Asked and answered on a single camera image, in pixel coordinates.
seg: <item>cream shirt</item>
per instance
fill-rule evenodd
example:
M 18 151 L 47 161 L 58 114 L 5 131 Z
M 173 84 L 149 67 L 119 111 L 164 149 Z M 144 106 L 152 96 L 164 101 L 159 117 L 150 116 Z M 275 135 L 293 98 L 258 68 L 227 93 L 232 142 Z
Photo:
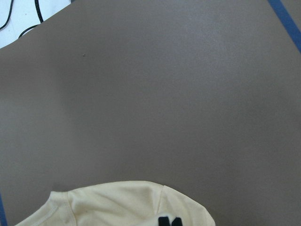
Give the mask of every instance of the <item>cream shirt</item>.
M 215 226 L 208 211 L 182 193 L 149 181 L 122 181 L 51 192 L 16 226 L 158 226 L 158 217 L 183 226 Z

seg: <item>white surface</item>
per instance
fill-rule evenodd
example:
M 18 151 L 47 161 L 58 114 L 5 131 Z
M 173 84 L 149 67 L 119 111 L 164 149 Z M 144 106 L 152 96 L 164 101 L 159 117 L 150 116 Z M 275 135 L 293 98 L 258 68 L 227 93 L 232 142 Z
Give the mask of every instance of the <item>white surface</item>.
M 0 26 L 7 20 L 11 0 L 0 0 Z M 43 20 L 70 4 L 70 0 L 39 0 Z M 40 24 L 34 0 L 14 0 L 13 9 L 8 25 L 0 30 L 0 48 L 17 40 L 27 28 Z

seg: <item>shirt seam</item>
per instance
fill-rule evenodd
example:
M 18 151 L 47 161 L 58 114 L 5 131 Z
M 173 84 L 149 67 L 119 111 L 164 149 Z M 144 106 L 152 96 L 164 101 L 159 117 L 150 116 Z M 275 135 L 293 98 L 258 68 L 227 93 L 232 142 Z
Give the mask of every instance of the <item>shirt seam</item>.
M 68 199 L 68 192 L 65 193 L 65 199 L 66 199 L 66 205 L 67 205 L 67 209 L 68 209 L 67 211 L 72 220 L 72 225 L 77 226 L 76 218 L 75 218 L 74 212 L 71 208 L 71 205 L 70 205 L 70 202 Z
M 165 187 L 165 185 L 162 186 L 162 189 L 161 189 L 161 192 L 160 192 L 159 203 L 158 203 L 158 207 L 157 207 L 157 212 L 156 212 L 156 214 L 159 213 L 159 209 L 160 209 L 160 206 L 161 206 L 162 193 L 163 193 L 164 187 Z
M 40 220 L 38 220 L 32 226 L 39 226 L 39 225 L 43 224 L 46 220 L 48 220 L 56 212 L 57 209 L 58 209 L 58 206 L 52 207 L 48 214 L 44 215 Z

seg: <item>blue edge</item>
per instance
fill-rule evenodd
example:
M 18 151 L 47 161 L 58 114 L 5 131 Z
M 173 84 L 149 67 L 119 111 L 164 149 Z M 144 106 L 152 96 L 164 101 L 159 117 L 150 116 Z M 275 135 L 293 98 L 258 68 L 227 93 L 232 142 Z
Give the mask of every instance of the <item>blue edge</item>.
M 297 25 L 287 12 L 286 8 L 282 4 L 281 0 L 268 0 L 269 4 L 274 9 L 276 15 L 278 16 L 279 20 L 283 24 L 284 28 L 286 29 L 287 33 L 290 35 L 291 39 L 295 43 L 296 47 L 301 53 L 301 32 L 298 29 Z
M 1 194 L 0 194 L 0 223 L 1 223 L 1 226 L 8 226 L 8 223 L 7 223 L 6 217 L 5 217 Z

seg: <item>wire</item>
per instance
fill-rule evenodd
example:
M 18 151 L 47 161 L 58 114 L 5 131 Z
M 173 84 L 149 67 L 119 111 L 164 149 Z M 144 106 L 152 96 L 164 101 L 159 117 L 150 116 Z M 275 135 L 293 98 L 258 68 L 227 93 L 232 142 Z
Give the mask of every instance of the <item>wire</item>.
M 39 20 L 42 23 L 42 22 L 44 22 L 44 20 L 43 20 L 43 17 L 42 17 L 42 14 L 41 14 L 41 10 L 40 10 L 39 0 L 34 0 L 34 4 L 36 6 L 36 10 L 37 10 L 37 14 L 38 14 Z M 26 32 L 28 32 L 29 30 L 31 30 L 32 28 L 34 28 L 36 26 L 38 26 L 38 24 L 27 28 L 25 31 L 23 31 L 20 34 L 19 38 L 21 38 Z
M 34 27 L 36 27 L 36 26 L 38 26 L 38 24 L 37 24 L 37 25 L 34 25 L 34 26 L 31 26 L 31 27 L 29 27 L 29 28 L 27 28 L 25 31 L 23 31 L 23 32 L 20 34 L 19 38 L 21 38 L 22 35 L 24 35 L 26 32 L 28 32 L 29 30 L 31 30 L 32 28 L 34 28 Z
M 13 2 L 14 2 L 14 0 L 11 0 L 11 2 L 10 2 L 10 8 L 9 8 L 9 13 L 8 13 L 8 19 L 6 20 L 5 24 L 2 27 L 0 27 L 0 30 L 2 30 L 3 28 L 6 27 L 6 25 L 8 25 L 8 22 L 9 22 L 9 19 L 10 19 L 10 15 L 11 15 L 11 11 L 13 9 Z
M 43 20 L 43 17 L 42 17 L 42 14 L 41 14 L 41 10 L 40 10 L 39 0 L 34 0 L 34 4 L 36 5 L 36 10 L 37 10 L 37 14 L 38 14 L 39 20 L 42 23 L 44 20 Z

